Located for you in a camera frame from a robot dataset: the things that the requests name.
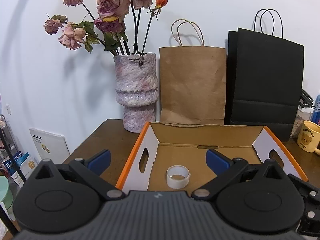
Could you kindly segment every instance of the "textured pink and white vase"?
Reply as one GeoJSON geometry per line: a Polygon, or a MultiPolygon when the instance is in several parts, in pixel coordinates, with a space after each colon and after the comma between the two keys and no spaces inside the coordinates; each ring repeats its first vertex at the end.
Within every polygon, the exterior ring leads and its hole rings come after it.
{"type": "Polygon", "coordinates": [[[114,60],[116,101],[124,106],[123,126],[139,133],[145,122],[156,120],[154,103],[159,98],[156,54],[119,55],[114,60]]]}

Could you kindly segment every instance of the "vase rim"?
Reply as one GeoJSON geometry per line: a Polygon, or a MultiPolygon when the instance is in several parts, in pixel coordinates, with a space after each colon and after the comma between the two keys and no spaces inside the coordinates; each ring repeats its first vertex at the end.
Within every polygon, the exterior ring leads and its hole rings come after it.
{"type": "MultiPolygon", "coordinates": [[[[145,53],[144,56],[147,55],[147,54],[155,55],[155,53],[153,53],[153,52],[148,52],[148,53],[145,53]]],[[[116,55],[116,56],[114,56],[113,58],[115,58],[115,57],[121,57],[121,56],[129,56],[129,55],[116,55]]]]}

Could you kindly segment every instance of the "bear illustration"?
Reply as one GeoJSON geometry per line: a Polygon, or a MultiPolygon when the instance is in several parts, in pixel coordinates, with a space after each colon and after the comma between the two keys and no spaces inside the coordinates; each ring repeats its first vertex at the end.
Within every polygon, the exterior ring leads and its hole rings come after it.
{"type": "Polygon", "coordinates": [[[308,145],[311,141],[312,141],[312,137],[310,137],[310,136],[307,135],[306,133],[302,133],[301,142],[302,142],[304,145],[308,145]]]}

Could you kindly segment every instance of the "bag handle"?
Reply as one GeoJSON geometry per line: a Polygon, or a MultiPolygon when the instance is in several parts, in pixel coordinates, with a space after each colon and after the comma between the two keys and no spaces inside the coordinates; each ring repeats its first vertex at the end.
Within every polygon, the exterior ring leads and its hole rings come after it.
{"type": "Polygon", "coordinates": [[[190,21],[188,21],[188,20],[186,20],[186,19],[178,19],[178,20],[174,21],[173,24],[171,25],[171,33],[172,33],[172,36],[174,37],[174,39],[175,39],[175,40],[177,41],[177,43],[179,44],[179,46],[182,47],[182,42],[181,42],[180,33],[179,33],[179,27],[180,27],[182,24],[184,24],[184,23],[190,23],[190,24],[191,24],[191,26],[195,29],[195,31],[196,31],[199,39],[200,39],[201,46],[204,46],[204,38],[203,38],[203,34],[202,34],[202,31],[201,31],[199,25],[196,24],[195,22],[190,22],[190,21]],[[178,22],[178,21],[184,21],[184,22],[180,23],[180,24],[178,25],[178,27],[177,27],[177,34],[178,34],[179,40],[174,36],[173,30],[172,30],[173,25],[174,25],[176,22],[178,22]],[[196,27],[195,27],[194,25],[196,25],[196,26],[198,27],[198,29],[199,29],[199,31],[200,31],[200,34],[201,34],[201,37],[200,37],[200,35],[199,35],[199,33],[198,33],[198,30],[196,29],[196,27]]]}
{"type": "MultiPolygon", "coordinates": [[[[281,22],[281,37],[283,38],[283,23],[282,23],[282,19],[281,19],[281,16],[280,16],[280,14],[276,11],[276,10],[274,10],[274,9],[268,9],[268,10],[266,10],[266,11],[268,11],[268,12],[270,12],[270,11],[275,11],[277,14],[278,14],[278,16],[279,16],[279,18],[280,18],[280,22],[281,22]]],[[[264,15],[264,13],[266,12],[266,11],[264,11],[262,14],[261,14],[261,18],[260,18],[260,26],[261,26],[261,19],[262,19],[262,16],[264,15]]]]}
{"type": "MultiPolygon", "coordinates": [[[[253,31],[254,31],[254,32],[256,31],[256,20],[257,20],[257,16],[258,16],[259,12],[261,12],[261,11],[264,11],[263,13],[265,13],[266,11],[268,11],[268,12],[271,14],[271,17],[272,17],[272,20],[273,20],[273,29],[272,29],[272,34],[271,34],[271,36],[273,36],[273,33],[274,33],[274,31],[275,31],[275,19],[274,19],[272,13],[271,13],[269,10],[267,10],[267,9],[261,9],[261,10],[259,10],[259,11],[257,12],[257,14],[256,14],[256,16],[255,16],[255,18],[254,18],[254,29],[253,29],[253,31]]],[[[262,31],[262,25],[261,25],[262,15],[261,15],[261,17],[260,17],[260,29],[261,29],[261,33],[263,33],[263,31],[262,31]]]]}

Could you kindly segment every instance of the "roll of white tape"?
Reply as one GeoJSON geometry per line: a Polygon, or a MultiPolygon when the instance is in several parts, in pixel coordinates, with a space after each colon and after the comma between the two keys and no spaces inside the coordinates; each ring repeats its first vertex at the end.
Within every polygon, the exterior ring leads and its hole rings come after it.
{"type": "Polygon", "coordinates": [[[174,165],[167,170],[167,184],[170,188],[174,188],[174,189],[184,188],[189,183],[189,179],[190,179],[190,172],[184,166],[174,165]],[[181,175],[184,177],[184,179],[174,179],[172,178],[172,176],[174,175],[181,175]]]}

